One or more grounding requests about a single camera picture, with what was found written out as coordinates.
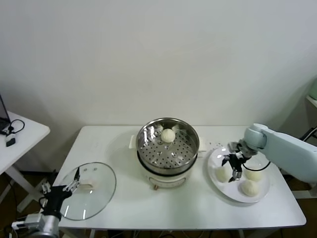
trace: white plate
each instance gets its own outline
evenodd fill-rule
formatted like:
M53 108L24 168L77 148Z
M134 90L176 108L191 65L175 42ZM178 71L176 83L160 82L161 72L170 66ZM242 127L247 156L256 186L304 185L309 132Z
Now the white plate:
M241 183L246 180L245 177L245 169L242 170L242 177L239 181L234 182L220 182L216 175L215 175L215 169L221 166L223 156L229 154L229 151L227 148L222 147L215 149L210 157L208 158L208 174L213 181L214 185L225 195L228 197L239 201L239 202L245 202L245 203L254 203L260 201L262 198L265 197L265 195L268 193L270 182L267 174L265 173L265 170L261 171L263 177L262 179L257 182L260 188L260 192L257 196L249 197L245 195L241 190ZM248 160L245 165L247 167L251 168L262 168L265 165L261 164L256 157L252 157L250 160ZM229 162L227 162L224 166L230 167L230 173L232 172L231 166L229 165Z

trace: glass lid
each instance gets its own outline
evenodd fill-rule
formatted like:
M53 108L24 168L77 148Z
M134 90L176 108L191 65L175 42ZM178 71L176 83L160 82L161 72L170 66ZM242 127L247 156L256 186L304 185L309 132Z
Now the glass lid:
M70 220L85 220L101 212L111 201L116 177L113 169L99 162L83 164L68 173L60 185L69 185L79 168L80 185L72 196L64 200L60 210Z

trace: silver robotic arm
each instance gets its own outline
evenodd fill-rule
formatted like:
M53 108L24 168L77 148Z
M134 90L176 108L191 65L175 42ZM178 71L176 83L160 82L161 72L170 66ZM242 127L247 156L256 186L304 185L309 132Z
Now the silver robotic arm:
M30 214L24 221L12 223L12 228L17 232L20 229L28 230L26 238L59 238L58 224L61 220L60 209L63 201L69 198L79 186L79 168L74 180L68 185L51 186L49 182L42 185L43 199L46 204L42 213Z
M317 182L317 148L290 135L273 131L265 125L253 124L244 138L229 144L230 154L222 165L230 162L230 181L241 177L243 165L258 152L290 175L304 182Z

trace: steamed bun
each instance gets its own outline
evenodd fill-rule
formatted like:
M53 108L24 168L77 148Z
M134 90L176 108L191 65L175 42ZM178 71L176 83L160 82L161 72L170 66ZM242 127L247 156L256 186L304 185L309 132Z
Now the steamed bun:
M231 177L230 169L227 166L221 166L215 169L215 174L219 182L229 182Z
M241 189L243 193L249 197L257 196L260 191L257 183L251 180L245 180L244 182L242 182Z
M172 129L165 129L162 131L162 134L160 135L160 138L162 141L166 143L171 143L175 140L175 132Z
M249 180L252 180L252 181L255 181L255 182L258 182L262 179L262 172L260 171L250 171L250 170L245 170L244 171L245 173L245 176L249 179Z

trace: table leg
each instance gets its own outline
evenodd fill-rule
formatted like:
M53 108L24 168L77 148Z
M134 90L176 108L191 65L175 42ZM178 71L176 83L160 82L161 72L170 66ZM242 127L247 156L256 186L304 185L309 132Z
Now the table leg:
M240 238L245 238L243 230L238 230L238 232L239 232L239 237Z
M14 166L8 168L5 173L9 175L15 182L17 182L22 188L24 188L35 200L39 200L42 197L41 193L38 192L17 170Z
M0 203L2 203L2 201L4 200L5 196L9 193L11 186L14 184L14 180L10 181L10 184L7 185L7 187L4 189L4 191L2 192L2 194L0 195Z
M311 190L292 191L292 193L296 199L317 198L317 186Z
M91 229L89 238L95 238L95 233L96 233L96 230L95 229Z
M36 185L35 189L37 191L42 190L42 184L46 181L46 178L42 179L41 182ZM21 213L32 201L34 200L33 196L28 194L18 205L17 210L19 213Z

